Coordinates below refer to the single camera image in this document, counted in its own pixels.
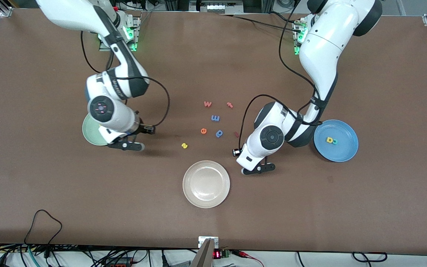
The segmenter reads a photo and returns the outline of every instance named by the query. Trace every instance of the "plate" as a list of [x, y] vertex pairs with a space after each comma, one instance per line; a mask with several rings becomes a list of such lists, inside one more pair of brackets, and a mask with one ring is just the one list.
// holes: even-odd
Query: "plate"
[[[328, 138], [332, 138], [332, 143], [327, 142]], [[314, 145], [326, 159], [333, 162], [346, 162], [357, 153], [359, 139], [354, 129], [345, 122], [327, 120], [315, 129]]]
[[82, 124], [83, 137], [91, 144], [107, 145], [108, 142], [105, 141], [102, 134], [98, 131], [98, 128], [100, 128], [98, 122], [94, 120], [90, 114], [87, 114]]
[[200, 161], [190, 166], [182, 183], [185, 197], [199, 208], [220, 205], [230, 191], [227, 170], [213, 161]]

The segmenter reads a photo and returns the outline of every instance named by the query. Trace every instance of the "brown table surface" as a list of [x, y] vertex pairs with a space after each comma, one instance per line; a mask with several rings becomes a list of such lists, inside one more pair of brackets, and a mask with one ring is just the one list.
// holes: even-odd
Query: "brown table surface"
[[[283, 25], [274, 15], [251, 17]], [[343, 120], [357, 132], [352, 160], [332, 163], [312, 145], [285, 144], [269, 158], [276, 171], [243, 176], [231, 150], [251, 98], [269, 93], [297, 109], [312, 94], [279, 61], [280, 33], [209, 13], [153, 13], [135, 55], [168, 88], [171, 111], [156, 135], [139, 137], [144, 152], [124, 152], [83, 138], [83, 89], [93, 71], [80, 32], [53, 25], [40, 10], [16, 9], [1, 19], [0, 242], [22, 242], [34, 212], [44, 208], [64, 224], [54, 243], [196, 247], [199, 235], [216, 235], [221, 245], [240, 249], [427, 253], [421, 18], [382, 17], [339, 59], [323, 119]], [[85, 35], [87, 55], [102, 69], [108, 53], [98, 52], [95, 38]], [[305, 73], [292, 42], [283, 44], [290, 66]], [[252, 105], [247, 135], [267, 102]], [[152, 84], [128, 105], [154, 123], [166, 96]], [[216, 138], [219, 129], [224, 135]], [[182, 190], [185, 171], [204, 159], [223, 165], [231, 180], [227, 199], [206, 210]], [[57, 229], [41, 214], [29, 242], [46, 243]]]

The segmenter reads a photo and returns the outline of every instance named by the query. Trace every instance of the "teal cable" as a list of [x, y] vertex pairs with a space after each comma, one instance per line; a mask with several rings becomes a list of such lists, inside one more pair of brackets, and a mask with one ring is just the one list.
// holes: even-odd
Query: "teal cable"
[[36, 258], [34, 258], [34, 255], [32, 255], [32, 250], [31, 250], [31, 246], [30, 245], [27, 245], [27, 251], [29, 252], [29, 256], [31, 257], [31, 260], [34, 262], [34, 264], [37, 267], [40, 267], [39, 263], [37, 263]]

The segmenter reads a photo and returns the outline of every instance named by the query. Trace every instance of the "green plate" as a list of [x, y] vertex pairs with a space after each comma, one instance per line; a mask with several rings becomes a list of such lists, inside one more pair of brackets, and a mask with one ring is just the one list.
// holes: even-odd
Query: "green plate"
[[83, 137], [94, 145], [107, 145], [108, 143], [103, 138], [102, 134], [98, 131], [100, 125], [94, 120], [90, 114], [87, 114], [85, 120], [83, 120], [82, 132]]

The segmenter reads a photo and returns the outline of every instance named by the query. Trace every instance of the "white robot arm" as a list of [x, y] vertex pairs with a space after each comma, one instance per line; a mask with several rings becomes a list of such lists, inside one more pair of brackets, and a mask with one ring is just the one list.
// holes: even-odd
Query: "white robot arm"
[[[108, 0], [37, 0], [37, 3], [46, 17], [58, 26], [98, 33], [120, 61], [119, 66], [92, 75], [86, 81], [88, 112], [100, 124], [105, 141], [113, 144], [139, 132], [153, 134], [154, 127], [143, 125], [137, 112], [122, 103], [128, 98], [142, 96], [148, 89], [149, 79], [145, 78], [148, 74], [115, 28], [113, 22], [119, 20], [119, 15]], [[136, 144], [132, 150], [144, 149], [143, 144]]]
[[260, 161], [278, 151], [286, 141], [293, 147], [307, 145], [316, 123], [337, 83], [337, 61], [352, 35], [361, 36], [378, 22], [380, 0], [309, 0], [299, 59], [315, 84], [305, 115], [287, 110], [278, 102], [266, 104], [254, 122], [254, 132], [240, 151], [234, 150], [244, 174], [261, 173]]

